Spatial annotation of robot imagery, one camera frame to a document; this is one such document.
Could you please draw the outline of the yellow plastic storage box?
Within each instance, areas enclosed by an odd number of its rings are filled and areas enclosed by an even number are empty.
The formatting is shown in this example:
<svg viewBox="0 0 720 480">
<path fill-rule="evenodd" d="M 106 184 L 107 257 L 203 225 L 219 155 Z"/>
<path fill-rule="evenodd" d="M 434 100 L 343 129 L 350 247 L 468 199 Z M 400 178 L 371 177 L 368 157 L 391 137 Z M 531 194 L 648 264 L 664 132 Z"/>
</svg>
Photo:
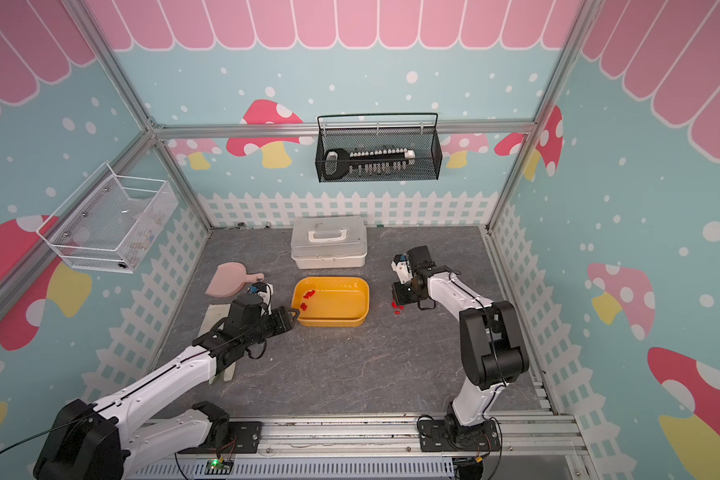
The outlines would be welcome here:
<svg viewBox="0 0 720 480">
<path fill-rule="evenodd" d="M 303 295 L 316 293 L 310 299 Z M 302 311 L 300 305 L 308 309 Z M 359 277 L 316 277 L 300 280 L 293 290 L 291 307 L 299 312 L 298 322 L 306 327 L 358 327 L 370 308 L 370 287 Z"/>
</svg>

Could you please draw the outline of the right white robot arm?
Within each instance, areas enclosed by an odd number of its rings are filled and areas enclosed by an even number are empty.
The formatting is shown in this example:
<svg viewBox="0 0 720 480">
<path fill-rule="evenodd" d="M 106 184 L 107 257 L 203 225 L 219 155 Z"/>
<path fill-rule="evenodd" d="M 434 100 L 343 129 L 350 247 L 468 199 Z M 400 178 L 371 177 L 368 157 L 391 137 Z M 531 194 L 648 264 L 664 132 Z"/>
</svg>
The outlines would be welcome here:
<svg viewBox="0 0 720 480">
<path fill-rule="evenodd" d="M 457 447 L 485 437 L 488 413 L 501 393 L 530 366 L 517 311 L 509 301 L 491 300 L 468 287 L 459 274 L 438 266 L 429 249 L 419 246 L 391 262 L 398 281 L 393 299 L 399 306 L 425 302 L 444 307 L 459 324 L 460 358 L 466 379 L 448 407 L 445 435 Z"/>
</svg>

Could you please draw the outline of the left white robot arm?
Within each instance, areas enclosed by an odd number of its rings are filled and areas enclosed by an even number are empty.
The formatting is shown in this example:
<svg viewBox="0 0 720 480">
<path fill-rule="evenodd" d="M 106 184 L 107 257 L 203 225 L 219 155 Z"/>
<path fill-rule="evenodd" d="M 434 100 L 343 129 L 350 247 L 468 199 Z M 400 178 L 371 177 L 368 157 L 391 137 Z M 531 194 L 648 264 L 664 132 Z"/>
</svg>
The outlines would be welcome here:
<svg viewBox="0 0 720 480">
<path fill-rule="evenodd" d="M 92 403 L 65 405 L 33 469 L 37 479 L 124 479 L 185 449 L 222 452 L 237 441 L 229 415 L 208 401 L 159 423 L 151 418 L 222 374 L 252 347 L 290 331 L 300 311 L 271 308 L 258 294 L 235 299 L 230 314 L 174 359 Z"/>
</svg>

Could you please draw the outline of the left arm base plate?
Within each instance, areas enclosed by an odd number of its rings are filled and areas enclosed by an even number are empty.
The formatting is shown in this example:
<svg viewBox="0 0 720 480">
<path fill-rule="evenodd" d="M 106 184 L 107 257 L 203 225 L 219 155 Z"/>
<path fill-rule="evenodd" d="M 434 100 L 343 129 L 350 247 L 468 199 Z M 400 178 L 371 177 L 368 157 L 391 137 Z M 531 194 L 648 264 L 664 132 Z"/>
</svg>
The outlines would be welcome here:
<svg viewBox="0 0 720 480">
<path fill-rule="evenodd" d="M 225 426 L 212 426 L 209 436 L 199 446 L 180 450 L 181 454 L 255 454 L 262 439 L 263 423 L 229 421 Z"/>
</svg>

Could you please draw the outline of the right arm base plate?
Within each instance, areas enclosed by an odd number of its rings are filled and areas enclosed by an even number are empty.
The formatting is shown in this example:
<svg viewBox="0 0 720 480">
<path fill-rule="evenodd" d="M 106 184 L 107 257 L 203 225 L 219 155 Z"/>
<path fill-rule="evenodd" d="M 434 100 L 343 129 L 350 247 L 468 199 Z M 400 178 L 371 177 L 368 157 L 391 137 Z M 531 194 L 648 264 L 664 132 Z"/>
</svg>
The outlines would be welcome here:
<svg viewBox="0 0 720 480">
<path fill-rule="evenodd" d="M 416 429 L 423 452 L 487 454 L 501 450 L 498 428 L 492 421 L 462 426 L 452 415 L 447 415 L 444 419 L 421 415 L 416 420 Z"/>
</svg>

